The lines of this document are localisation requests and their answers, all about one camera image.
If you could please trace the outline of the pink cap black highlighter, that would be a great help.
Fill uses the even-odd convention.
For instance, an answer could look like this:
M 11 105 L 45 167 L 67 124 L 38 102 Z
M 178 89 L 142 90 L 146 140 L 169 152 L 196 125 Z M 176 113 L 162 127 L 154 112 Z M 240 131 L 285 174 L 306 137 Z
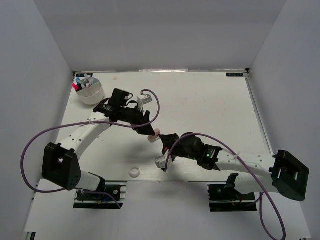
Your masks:
M 79 92 L 79 91 L 81 91 L 81 90 L 83 89 L 81 84 L 75 84 L 75 83 L 73 83 L 73 84 L 72 84 L 72 87 L 73 87 L 73 89 L 74 89 L 76 92 Z

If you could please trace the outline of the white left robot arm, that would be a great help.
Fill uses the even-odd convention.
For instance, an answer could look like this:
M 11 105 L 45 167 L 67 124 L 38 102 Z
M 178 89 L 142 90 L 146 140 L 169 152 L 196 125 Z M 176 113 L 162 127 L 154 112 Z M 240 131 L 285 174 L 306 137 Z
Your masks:
M 140 135 L 154 136 L 150 112 L 144 110 L 144 105 L 156 99 L 156 95 L 147 89 L 142 90 L 136 100 L 131 99 L 131 93 L 114 89 L 111 97 L 103 99 L 75 132 L 45 147 L 42 177 L 64 190 L 82 190 L 96 200 L 103 198 L 105 179 L 82 171 L 79 164 L 81 156 L 111 126 L 131 128 Z

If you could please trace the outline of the blue cap black highlighter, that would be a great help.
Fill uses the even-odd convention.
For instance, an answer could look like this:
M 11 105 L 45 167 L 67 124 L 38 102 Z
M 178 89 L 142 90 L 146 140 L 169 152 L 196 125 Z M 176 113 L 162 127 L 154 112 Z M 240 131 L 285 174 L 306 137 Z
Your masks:
M 77 77 L 75 82 L 79 87 L 82 87 L 82 88 L 84 87 L 84 82 L 80 78 Z

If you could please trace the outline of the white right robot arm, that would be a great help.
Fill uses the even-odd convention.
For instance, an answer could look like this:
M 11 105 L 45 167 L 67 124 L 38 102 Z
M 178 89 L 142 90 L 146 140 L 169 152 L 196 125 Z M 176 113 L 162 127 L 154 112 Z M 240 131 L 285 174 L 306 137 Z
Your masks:
M 156 161 L 157 167 L 167 171 L 175 158 L 186 158 L 208 171 L 231 171 L 221 193 L 233 200 L 265 191 L 279 193 L 293 201 L 305 200 L 310 170 L 290 152 L 243 155 L 222 142 L 218 146 L 205 144 L 201 137 L 202 133 L 192 132 L 181 137 L 175 133 L 161 134 L 163 158 Z

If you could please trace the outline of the pink white eraser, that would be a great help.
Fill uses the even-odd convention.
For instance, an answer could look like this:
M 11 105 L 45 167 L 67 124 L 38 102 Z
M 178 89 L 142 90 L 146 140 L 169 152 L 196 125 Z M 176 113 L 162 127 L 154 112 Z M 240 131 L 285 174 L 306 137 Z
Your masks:
M 150 142 L 150 143 L 155 143 L 156 141 L 158 141 L 159 139 L 160 139 L 160 135 L 161 135 L 161 131 L 160 131 L 160 129 L 155 129 L 154 130 L 154 135 L 149 135 L 148 137 L 147 137 L 147 139 L 148 139 L 148 141 Z

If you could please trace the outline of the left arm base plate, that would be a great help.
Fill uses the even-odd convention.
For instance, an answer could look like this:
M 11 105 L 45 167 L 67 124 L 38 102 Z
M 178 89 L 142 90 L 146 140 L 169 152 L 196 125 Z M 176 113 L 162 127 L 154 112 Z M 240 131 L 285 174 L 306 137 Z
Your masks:
M 119 210 L 124 204 L 127 192 L 127 182 L 105 183 L 106 193 L 86 193 L 77 190 L 73 208 L 74 209 L 95 209 L 95 210 Z

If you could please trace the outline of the clear tape roll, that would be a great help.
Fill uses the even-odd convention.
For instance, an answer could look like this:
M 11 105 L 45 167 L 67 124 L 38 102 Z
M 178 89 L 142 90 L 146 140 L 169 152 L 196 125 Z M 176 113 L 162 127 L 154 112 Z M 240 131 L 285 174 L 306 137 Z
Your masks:
M 137 178 L 140 176 L 140 168 L 139 167 L 133 167 L 130 171 L 129 171 L 129 175 L 131 178 Z

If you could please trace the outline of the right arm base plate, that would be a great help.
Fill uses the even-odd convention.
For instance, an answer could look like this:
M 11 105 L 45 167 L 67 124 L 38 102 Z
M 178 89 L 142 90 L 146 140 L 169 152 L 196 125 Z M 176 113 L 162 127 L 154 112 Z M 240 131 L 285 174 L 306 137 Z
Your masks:
M 207 187 L 209 209 L 212 213 L 256 212 L 257 202 L 254 193 L 241 194 L 225 184 L 209 184 Z

